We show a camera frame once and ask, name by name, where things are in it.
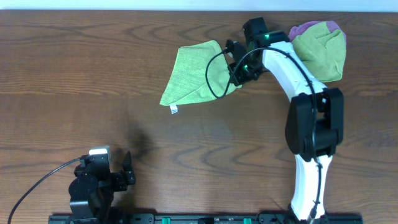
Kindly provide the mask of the light green microfiber cloth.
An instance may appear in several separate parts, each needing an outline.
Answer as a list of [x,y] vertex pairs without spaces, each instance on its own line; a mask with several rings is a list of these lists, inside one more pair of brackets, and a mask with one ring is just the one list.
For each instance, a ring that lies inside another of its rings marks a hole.
[[172,111],[178,105],[204,103],[232,93],[241,86],[227,84],[229,70],[221,46],[211,40],[178,49],[169,82],[160,99],[160,105]]

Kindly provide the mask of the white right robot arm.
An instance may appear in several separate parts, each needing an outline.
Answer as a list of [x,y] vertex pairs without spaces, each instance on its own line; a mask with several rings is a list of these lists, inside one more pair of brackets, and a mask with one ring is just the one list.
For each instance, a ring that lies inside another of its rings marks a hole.
[[269,31],[257,17],[243,25],[246,45],[228,41],[230,83],[239,86],[271,72],[289,99],[285,139],[295,156],[295,192],[286,223],[326,223],[323,203],[328,167],[343,140],[344,97],[317,80],[299,59],[288,36]]

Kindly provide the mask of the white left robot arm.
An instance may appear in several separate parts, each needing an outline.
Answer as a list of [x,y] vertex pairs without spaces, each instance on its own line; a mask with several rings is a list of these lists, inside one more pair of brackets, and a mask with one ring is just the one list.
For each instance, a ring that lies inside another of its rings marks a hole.
[[115,192],[126,191],[136,183],[131,153],[127,152],[119,172],[111,172],[106,149],[95,149],[80,158],[76,179],[70,184],[70,208],[74,223],[111,223]]

